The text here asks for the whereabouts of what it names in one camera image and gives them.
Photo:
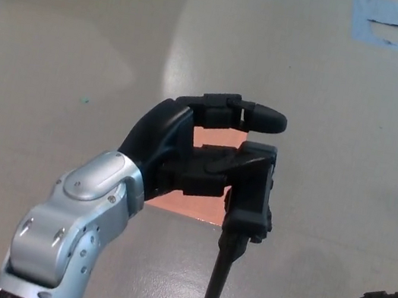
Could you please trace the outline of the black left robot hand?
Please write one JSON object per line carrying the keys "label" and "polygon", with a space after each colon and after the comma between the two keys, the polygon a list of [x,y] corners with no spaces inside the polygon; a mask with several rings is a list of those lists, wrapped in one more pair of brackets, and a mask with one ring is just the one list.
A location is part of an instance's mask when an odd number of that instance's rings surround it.
{"label": "black left robot hand", "polygon": [[180,190],[184,195],[221,197],[248,168],[240,150],[194,145],[194,129],[279,134],[287,118],[240,94],[203,94],[165,99],[138,120],[119,152],[140,170],[146,201]]}

